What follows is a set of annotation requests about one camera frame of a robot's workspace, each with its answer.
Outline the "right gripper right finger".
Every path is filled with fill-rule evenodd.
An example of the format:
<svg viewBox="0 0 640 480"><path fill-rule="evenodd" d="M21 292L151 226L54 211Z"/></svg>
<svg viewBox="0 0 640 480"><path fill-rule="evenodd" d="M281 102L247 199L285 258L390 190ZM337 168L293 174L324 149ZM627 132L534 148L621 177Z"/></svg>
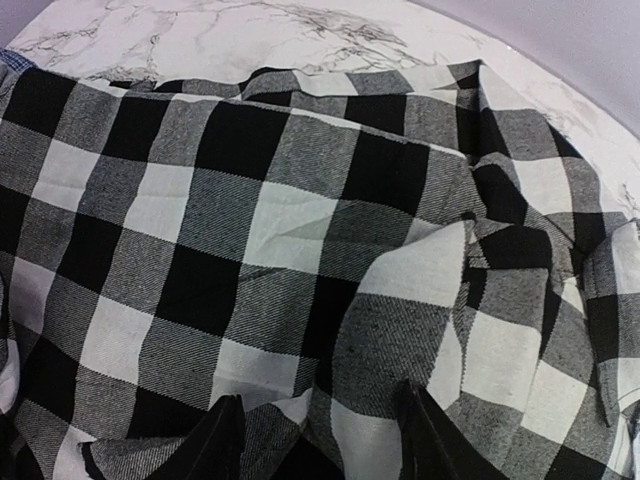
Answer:
<svg viewBox="0 0 640 480"><path fill-rule="evenodd" d="M497 480L505 475L462 435L427 390L404 381L397 392L404 479Z"/></svg>

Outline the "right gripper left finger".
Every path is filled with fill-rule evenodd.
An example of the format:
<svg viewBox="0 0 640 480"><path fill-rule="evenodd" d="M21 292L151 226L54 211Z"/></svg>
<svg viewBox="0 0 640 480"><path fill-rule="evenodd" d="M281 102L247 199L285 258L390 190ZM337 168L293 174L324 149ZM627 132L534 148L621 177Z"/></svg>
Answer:
<svg viewBox="0 0 640 480"><path fill-rule="evenodd" d="M159 478L238 479L244 445L241 397L223 396L159 468Z"/></svg>

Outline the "black white plaid shirt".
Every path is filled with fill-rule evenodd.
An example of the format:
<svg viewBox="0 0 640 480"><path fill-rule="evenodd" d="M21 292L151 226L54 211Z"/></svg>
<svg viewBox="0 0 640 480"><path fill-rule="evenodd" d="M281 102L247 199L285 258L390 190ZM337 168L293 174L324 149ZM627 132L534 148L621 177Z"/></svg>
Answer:
<svg viewBox="0 0 640 480"><path fill-rule="evenodd" d="M480 61L237 85L1 64L1 475L404 479L424 387L503 479L639 475L639 223Z"/></svg>

